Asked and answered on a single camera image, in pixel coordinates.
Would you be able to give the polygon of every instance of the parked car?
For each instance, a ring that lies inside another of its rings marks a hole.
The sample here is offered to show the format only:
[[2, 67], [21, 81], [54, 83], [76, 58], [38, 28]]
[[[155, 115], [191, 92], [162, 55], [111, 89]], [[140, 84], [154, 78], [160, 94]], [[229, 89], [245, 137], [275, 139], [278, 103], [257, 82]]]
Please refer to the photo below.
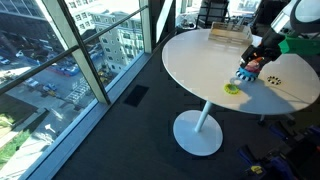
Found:
[[29, 79], [27, 79], [27, 80], [25, 80], [24, 82], [23, 82], [23, 84], [25, 84], [25, 85], [27, 85], [27, 86], [29, 86], [29, 87], [36, 87], [37, 85], [39, 85], [39, 82], [38, 81], [36, 81], [36, 80], [34, 80], [34, 79], [32, 79], [32, 78], [29, 78]]
[[52, 83], [48, 83], [47, 85], [44, 85], [43, 86], [43, 90], [45, 91], [56, 91], [57, 90], [57, 87], [56, 85], [52, 84]]
[[10, 64], [11, 62], [8, 59], [0, 56], [0, 63], [1, 64]]

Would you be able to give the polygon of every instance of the white round table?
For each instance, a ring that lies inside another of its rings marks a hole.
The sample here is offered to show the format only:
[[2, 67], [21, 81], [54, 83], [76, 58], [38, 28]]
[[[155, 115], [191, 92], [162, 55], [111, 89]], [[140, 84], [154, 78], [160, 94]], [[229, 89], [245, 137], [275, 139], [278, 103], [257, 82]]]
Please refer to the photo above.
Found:
[[[235, 111], [278, 115], [299, 111], [311, 105], [320, 94], [320, 82], [313, 68], [295, 54], [283, 54], [264, 66], [254, 82], [239, 80], [235, 73], [247, 45], [208, 39], [210, 29], [185, 32], [173, 37], [163, 48], [163, 63], [172, 78], [194, 95], [207, 101], [203, 111], [180, 114], [173, 127], [178, 144], [191, 154], [206, 156], [222, 144], [222, 131], [208, 115], [212, 103]], [[253, 44], [261, 38], [254, 37]], [[281, 80], [268, 82], [269, 76]], [[238, 85], [234, 95], [225, 84]]]

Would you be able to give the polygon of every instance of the gray carpet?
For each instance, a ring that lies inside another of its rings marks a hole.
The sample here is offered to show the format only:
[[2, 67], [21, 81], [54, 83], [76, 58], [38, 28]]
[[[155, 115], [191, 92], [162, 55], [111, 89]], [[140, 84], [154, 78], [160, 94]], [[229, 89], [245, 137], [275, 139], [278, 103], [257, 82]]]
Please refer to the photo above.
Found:
[[[170, 78], [162, 65], [161, 51], [155, 53], [54, 179], [246, 179], [248, 166], [236, 153], [237, 148], [248, 144], [255, 156], [262, 157], [282, 143], [267, 126], [257, 125], [259, 116], [214, 106], [209, 114], [223, 130], [221, 148], [206, 157], [185, 152], [173, 136], [173, 122], [186, 110], [201, 110], [205, 102]], [[137, 107], [124, 104], [136, 85], [149, 90]], [[319, 105], [292, 115], [297, 124], [290, 130], [318, 124]], [[267, 124], [276, 120], [287, 119], [266, 116]]]

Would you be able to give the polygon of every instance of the table top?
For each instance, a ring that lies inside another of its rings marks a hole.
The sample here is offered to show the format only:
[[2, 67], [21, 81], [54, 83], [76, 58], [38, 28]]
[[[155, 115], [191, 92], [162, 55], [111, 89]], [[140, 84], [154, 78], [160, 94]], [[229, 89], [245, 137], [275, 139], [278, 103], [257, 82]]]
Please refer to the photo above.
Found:
[[[254, 82], [247, 82], [235, 73], [248, 46], [208, 39], [209, 33], [209, 29], [199, 29], [179, 34], [162, 52], [168, 73], [196, 96], [228, 109], [263, 115], [299, 111], [318, 98], [319, 78], [298, 55], [282, 54], [265, 65]], [[258, 43], [259, 37], [255, 36], [254, 42]], [[269, 76], [278, 77], [282, 83], [271, 84]], [[226, 93], [228, 83], [238, 85], [239, 93]]]

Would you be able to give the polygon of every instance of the table pedestal base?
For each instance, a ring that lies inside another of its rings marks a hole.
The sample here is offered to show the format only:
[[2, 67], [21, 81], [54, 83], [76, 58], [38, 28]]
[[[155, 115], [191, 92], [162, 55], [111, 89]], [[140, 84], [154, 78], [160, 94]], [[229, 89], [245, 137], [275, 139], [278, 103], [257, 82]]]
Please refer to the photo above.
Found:
[[217, 121], [207, 115], [199, 132], [195, 127], [201, 111], [190, 110], [181, 113], [174, 122], [173, 134], [178, 144], [187, 152], [197, 156], [208, 156], [222, 144], [222, 130]]

